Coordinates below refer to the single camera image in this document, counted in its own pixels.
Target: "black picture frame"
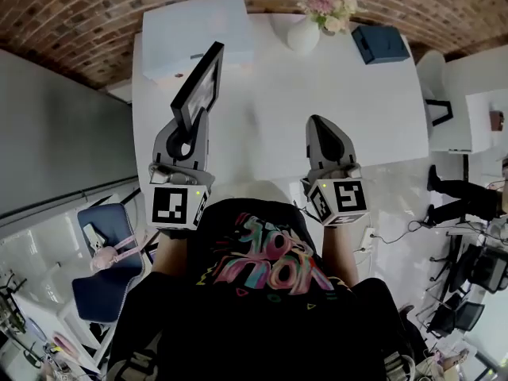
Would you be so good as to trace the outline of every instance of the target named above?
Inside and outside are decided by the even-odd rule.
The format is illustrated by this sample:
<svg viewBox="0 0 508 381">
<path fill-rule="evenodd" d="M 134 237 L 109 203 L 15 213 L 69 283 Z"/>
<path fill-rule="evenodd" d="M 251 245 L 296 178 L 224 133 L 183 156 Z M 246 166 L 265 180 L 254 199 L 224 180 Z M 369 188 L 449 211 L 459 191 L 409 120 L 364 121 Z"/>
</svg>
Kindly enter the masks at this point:
<svg viewBox="0 0 508 381">
<path fill-rule="evenodd" d="M 425 103 L 427 104 L 427 106 L 439 106 L 439 107 L 444 107 L 446 109 L 446 115 L 444 115 L 442 117 L 435 118 L 435 119 L 432 119 L 432 114 L 429 113 L 429 116 L 431 118 L 433 126 L 439 125 L 439 124 L 444 123 L 445 121 L 448 121 L 453 118 L 452 103 L 449 102 L 448 100 L 433 100 L 433 99 L 427 98 L 425 100 Z"/>
<path fill-rule="evenodd" d="M 207 112 L 210 112 L 217 101 L 221 85 L 223 55 L 224 44 L 215 41 L 171 102 L 171 110 L 178 126 L 186 135 L 191 134 L 192 123 L 199 110 L 204 107 Z M 208 87 L 210 82 L 213 83 L 211 88 Z M 211 97 L 199 97 L 200 94 L 209 93 L 210 90 Z"/>
</svg>

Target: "black pants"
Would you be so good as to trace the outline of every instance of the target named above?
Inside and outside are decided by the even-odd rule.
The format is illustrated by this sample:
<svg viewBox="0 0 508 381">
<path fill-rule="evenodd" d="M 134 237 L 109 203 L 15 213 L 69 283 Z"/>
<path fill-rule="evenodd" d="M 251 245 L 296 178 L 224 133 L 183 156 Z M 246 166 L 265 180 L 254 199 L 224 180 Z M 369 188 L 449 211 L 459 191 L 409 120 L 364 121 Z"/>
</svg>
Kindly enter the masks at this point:
<svg viewBox="0 0 508 381">
<path fill-rule="evenodd" d="M 472 214 L 487 221 L 496 217 L 498 194 L 495 190 L 485 189 L 465 181 L 440 181 L 433 185 L 433 189 L 441 194 L 459 199 L 434 209 L 430 218 L 437 225 L 465 214 Z"/>
<path fill-rule="evenodd" d="M 413 349 L 414 362 L 418 365 L 429 356 L 429 348 L 425 344 L 418 327 L 408 321 L 406 315 L 401 315 L 400 319 L 406 330 L 406 338 Z"/>
<path fill-rule="evenodd" d="M 383 356 L 386 358 L 394 352 L 399 352 L 416 360 L 413 341 L 406 331 L 403 318 L 399 316 L 385 282 L 377 278 L 368 278 L 351 288 L 351 291 L 361 300 L 366 311 L 375 312 L 369 325 L 373 332 L 372 340 L 379 343 Z M 418 335 L 412 336 L 420 337 L 418 341 L 425 345 L 418 329 L 416 332 Z"/>
</svg>

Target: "flower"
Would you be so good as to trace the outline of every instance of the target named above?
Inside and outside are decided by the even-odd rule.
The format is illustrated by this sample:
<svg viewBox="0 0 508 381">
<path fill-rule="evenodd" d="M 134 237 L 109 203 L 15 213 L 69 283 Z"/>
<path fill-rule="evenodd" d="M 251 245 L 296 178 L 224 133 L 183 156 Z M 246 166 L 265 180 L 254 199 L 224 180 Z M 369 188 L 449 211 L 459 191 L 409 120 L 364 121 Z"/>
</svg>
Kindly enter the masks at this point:
<svg viewBox="0 0 508 381">
<path fill-rule="evenodd" d="M 344 0 L 344 8 L 348 13 L 354 14 L 358 10 L 358 2 L 356 0 Z"/>
<path fill-rule="evenodd" d="M 333 12 L 333 0 L 307 0 L 308 10 L 319 14 L 329 14 Z"/>
<path fill-rule="evenodd" d="M 325 27 L 332 33 L 338 33 L 339 31 L 345 31 L 348 28 L 347 18 L 336 18 L 333 16 L 326 17 Z"/>
<path fill-rule="evenodd" d="M 343 7 L 344 7 L 344 2 L 342 2 L 342 0 L 336 0 L 333 3 L 333 8 L 335 9 L 335 11 L 341 11 Z"/>
<path fill-rule="evenodd" d="M 320 29 L 327 28 L 335 33 L 346 32 L 349 18 L 355 13 L 366 11 L 358 6 L 356 0 L 306 0 L 297 4 Z"/>
</svg>

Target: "cable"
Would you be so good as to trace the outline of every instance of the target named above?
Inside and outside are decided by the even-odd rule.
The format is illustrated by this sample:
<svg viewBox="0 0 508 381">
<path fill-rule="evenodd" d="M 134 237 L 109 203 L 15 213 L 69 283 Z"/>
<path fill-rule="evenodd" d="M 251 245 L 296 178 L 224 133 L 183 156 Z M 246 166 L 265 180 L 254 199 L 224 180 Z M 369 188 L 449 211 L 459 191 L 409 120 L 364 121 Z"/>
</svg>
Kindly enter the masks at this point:
<svg viewBox="0 0 508 381">
<path fill-rule="evenodd" d="M 370 266 L 371 266 L 371 263 L 372 263 L 372 252 L 369 252 L 368 255 L 363 260 L 361 260 L 358 264 L 356 264 L 356 266 L 358 267 L 359 265 L 363 264 L 369 258 L 371 259 L 371 262 L 369 263 L 369 269 L 368 269 L 369 274 L 370 274 L 370 272 L 371 272 Z"/>
<path fill-rule="evenodd" d="M 411 223 L 418 223 L 419 226 L 416 229 L 411 229 L 410 228 Z M 506 239 L 503 240 L 502 238 L 497 238 L 495 236 L 492 236 L 489 233 L 485 233 L 483 230 L 479 230 L 479 229 L 475 228 L 469 221 L 465 221 L 464 223 L 468 224 L 471 227 L 470 230 L 472 230 L 473 232 L 493 238 L 494 240 L 497 240 L 497 241 L 501 241 L 504 245 L 508 245 L 508 241 Z M 463 224 L 463 223 L 457 223 L 457 225 L 436 225 L 434 227 L 431 227 L 431 229 L 456 229 L 457 227 L 459 227 L 458 225 L 461 225 L 461 224 Z M 414 232 L 418 231 L 419 229 L 421 229 L 422 227 L 423 227 L 423 225 L 421 224 L 421 221 L 412 220 L 407 224 L 407 230 L 395 240 L 386 241 L 381 236 L 376 236 L 375 234 L 372 234 L 371 237 L 372 238 L 379 238 L 384 244 L 393 244 L 393 243 L 396 243 L 397 241 L 399 241 L 400 239 L 402 239 L 406 234 L 414 233 Z"/>
<path fill-rule="evenodd" d="M 309 216 L 311 219 L 314 219 L 315 221 L 317 221 L 317 223 L 321 224 L 321 220 L 319 220 L 317 217 L 315 217 L 309 210 L 307 210 L 307 205 L 305 205 L 304 207 L 298 207 L 297 203 L 295 200 L 293 200 L 293 205 L 294 207 L 296 207 L 298 210 L 300 210 L 301 212 L 303 212 L 304 214 L 306 214 L 307 216 Z"/>
<path fill-rule="evenodd" d="M 418 223 L 419 226 L 416 228 L 416 229 L 411 229 L 410 228 L 410 225 L 411 223 Z M 406 231 L 401 234 L 397 239 L 395 240 L 392 240 L 392 241 L 386 241 L 385 239 L 383 239 L 381 236 L 376 236 L 375 234 L 371 234 L 371 237 L 372 238 L 379 238 L 384 244 L 393 244 L 393 243 L 396 243 L 397 241 L 399 241 L 401 238 L 403 238 L 406 234 L 409 234 L 409 233 L 414 233 L 416 231 L 418 231 L 419 229 L 421 229 L 423 227 L 423 225 L 421 225 L 421 222 L 418 221 L 418 220 L 412 220 L 410 221 L 408 224 L 407 224 L 407 229 Z"/>
<path fill-rule="evenodd" d="M 488 188 L 490 185 L 492 185 L 492 183 L 500 183 L 500 182 L 506 182 L 506 180 L 505 180 L 505 179 L 503 179 L 502 181 L 493 181 L 493 182 L 491 182 L 491 183 L 488 183 L 488 184 L 487 184 L 487 186 L 486 186 L 486 188 Z"/>
</svg>

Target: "person's leg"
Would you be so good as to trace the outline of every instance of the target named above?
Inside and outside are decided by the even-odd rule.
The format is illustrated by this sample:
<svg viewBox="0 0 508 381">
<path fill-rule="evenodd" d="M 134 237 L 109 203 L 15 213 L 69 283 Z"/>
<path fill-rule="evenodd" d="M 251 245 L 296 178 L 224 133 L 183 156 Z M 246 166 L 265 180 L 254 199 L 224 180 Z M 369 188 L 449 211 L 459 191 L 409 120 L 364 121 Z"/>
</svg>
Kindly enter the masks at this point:
<svg viewBox="0 0 508 381">
<path fill-rule="evenodd" d="M 437 208 L 429 208 L 429 221 L 431 225 L 439 225 L 443 221 L 457 219 L 467 213 L 468 200 L 457 200 Z"/>
<path fill-rule="evenodd" d="M 483 196 L 473 198 L 466 207 L 466 213 L 491 221 L 496 217 L 501 197 L 494 190 L 486 190 Z"/>
<path fill-rule="evenodd" d="M 466 181 L 441 180 L 439 176 L 437 176 L 435 165 L 429 169 L 429 183 L 427 189 L 439 192 L 440 194 L 447 194 L 457 199 L 481 198 L 487 191 L 486 188 L 480 185 L 475 185 L 474 183 Z"/>
<path fill-rule="evenodd" d="M 468 358 L 468 354 L 469 354 L 469 350 L 467 350 L 465 348 L 456 356 L 444 359 L 441 362 L 441 366 L 443 367 L 443 370 L 447 371 L 450 368 L 455 367 L 457 364 L 462 364 Z"/>
<path fill-rule="evenodd" d="M 378 278 L 367 278 L 352 287 L 351 291 L 367 312 L 375 312 L 369 323 L 373 332 L 372 342 L 379 343 L 384 358 L 394 352 L 413 357 L 406 329 L 385 282 Z"/>
<path fill-rule="evenodd" d="M 402 324 L 404 325 L 404 329 L 406 329 L 407 340 L 410 342 L 411 348 L 413 349 L 414 362 L 416 364 L 420 364 L 427 358 L 429 348 L 427 347 L 427 344 L 425 344 L 420 330 L 418 330 L 418 328 L 407 319 L 407 316 L 405 314 L 401 314 L 400 318 L 402 320 Z"/>
</svg>

